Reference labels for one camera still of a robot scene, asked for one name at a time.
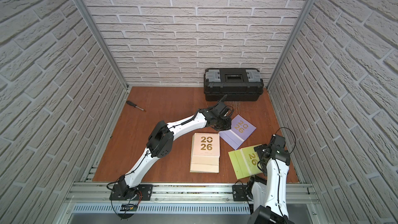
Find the purple calendar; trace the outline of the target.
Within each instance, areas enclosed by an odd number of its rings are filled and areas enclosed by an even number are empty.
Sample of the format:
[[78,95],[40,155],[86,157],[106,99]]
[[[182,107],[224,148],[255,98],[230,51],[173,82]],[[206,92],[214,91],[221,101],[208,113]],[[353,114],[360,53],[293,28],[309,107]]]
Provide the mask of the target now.
[[221,131],[219,135],[234,150],[237,150],[255,130],[256,127],[254,125],[240,115],[237,115],[232,119],[231,129]]

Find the green calendar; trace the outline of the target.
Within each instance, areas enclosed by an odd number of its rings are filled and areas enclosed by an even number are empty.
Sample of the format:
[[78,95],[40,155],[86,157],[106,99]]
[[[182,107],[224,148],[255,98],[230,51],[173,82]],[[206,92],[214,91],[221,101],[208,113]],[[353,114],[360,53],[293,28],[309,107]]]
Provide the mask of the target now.
[[244,147],[228,152],[237,179],[262,174],[257,166],[259,156],[254,149],[257,146],[258,145]]

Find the pink calendar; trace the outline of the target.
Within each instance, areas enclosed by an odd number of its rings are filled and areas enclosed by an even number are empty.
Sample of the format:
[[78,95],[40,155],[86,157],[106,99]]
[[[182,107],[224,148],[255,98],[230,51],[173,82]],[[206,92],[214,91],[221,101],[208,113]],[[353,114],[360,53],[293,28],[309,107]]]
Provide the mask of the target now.
[[219,173],[220,136],[218,133],[195,133],[191,147],[191,173]]

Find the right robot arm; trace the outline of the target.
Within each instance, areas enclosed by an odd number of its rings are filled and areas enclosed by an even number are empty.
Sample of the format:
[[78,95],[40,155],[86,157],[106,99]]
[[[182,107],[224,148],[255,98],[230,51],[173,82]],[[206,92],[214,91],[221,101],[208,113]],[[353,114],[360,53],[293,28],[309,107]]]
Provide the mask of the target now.
[[272,135],[269,144],[259,145],[254,151],[260,158],[259,167],[267,179],[250,177],[248,190],[252,194],[253,213],[249,224],[292,224],[286,204],[287,176],[290,153],[285,149],[285,138]]

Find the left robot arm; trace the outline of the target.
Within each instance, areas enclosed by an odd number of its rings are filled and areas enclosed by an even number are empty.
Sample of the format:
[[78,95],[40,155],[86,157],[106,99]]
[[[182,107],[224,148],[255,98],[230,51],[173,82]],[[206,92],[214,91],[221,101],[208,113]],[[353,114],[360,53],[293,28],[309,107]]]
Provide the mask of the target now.
[[194,115],[185,119],[169,123],[163,120],[158,122],[137,163],[128,173],[108,183],[107,189],[111,191],[109,199],[134,199],[138,195],[138,186],[144,176],[159,159],[171,152],[174,141],[179,137],[206,127],[212,127],[215,131],[230,130],[234,110],[224,103],[226,98],[227,95],[223,95],[214,106],[198,109]]

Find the black plastic toolbox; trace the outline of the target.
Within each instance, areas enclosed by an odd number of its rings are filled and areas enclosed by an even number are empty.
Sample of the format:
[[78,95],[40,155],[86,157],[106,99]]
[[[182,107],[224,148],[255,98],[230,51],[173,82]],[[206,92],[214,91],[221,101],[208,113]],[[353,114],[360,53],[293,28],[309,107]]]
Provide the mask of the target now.
[[264,92],[260,71],[255,68],[209,68],[204,73],[206,101],[257,101]]

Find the aluminium mounting rail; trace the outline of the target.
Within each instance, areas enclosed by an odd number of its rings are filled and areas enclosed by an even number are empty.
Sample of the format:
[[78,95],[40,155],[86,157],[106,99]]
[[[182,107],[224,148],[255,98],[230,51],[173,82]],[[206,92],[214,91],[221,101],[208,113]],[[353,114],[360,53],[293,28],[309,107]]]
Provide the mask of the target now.
[[[238,203],[233,201],[232,186],[236,183],[143,183],[152,184],[152,195],[143,203]],[[311,184],[287,184],[288,204],[318,204]],[[107,183],[73,183],[66,195],[71,203],[110,203]]]

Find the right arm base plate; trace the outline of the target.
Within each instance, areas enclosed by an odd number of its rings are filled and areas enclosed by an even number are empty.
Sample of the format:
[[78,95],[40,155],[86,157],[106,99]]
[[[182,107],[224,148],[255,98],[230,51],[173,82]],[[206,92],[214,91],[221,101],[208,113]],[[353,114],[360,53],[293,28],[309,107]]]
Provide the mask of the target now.
[[232,186],[232,195],[233,201],[235,202],[250,202],[251,201],[251,194],[247,189],[246,184],[242,184],[240,182],[234,184]]

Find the black handled screwdriver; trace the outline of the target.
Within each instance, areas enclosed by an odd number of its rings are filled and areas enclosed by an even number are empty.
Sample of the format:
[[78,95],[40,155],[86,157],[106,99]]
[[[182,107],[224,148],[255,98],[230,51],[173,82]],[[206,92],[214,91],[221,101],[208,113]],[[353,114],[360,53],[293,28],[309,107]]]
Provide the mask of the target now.
[[143,112],[146,112],[146,110],[144,110],[143,108],[139,107],[138,105],[136,105],[136,104],[133,103],[132,101],[127,100],[127,101],[126,101],[126,104],[129,105],[129,106],[131,106],[131,107],[137,108],[137,109],[139,109],[139,110],[141,110],[141,111],[143,111]]

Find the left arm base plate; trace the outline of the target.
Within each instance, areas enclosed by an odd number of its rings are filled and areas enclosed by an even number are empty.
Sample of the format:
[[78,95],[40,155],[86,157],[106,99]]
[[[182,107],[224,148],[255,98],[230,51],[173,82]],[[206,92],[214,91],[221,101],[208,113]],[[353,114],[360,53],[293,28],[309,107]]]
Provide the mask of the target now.
[[152,195],[152,184],[140,184],[130,188],[119,184],[113,185],[109,199],[112,201],[149,201]]

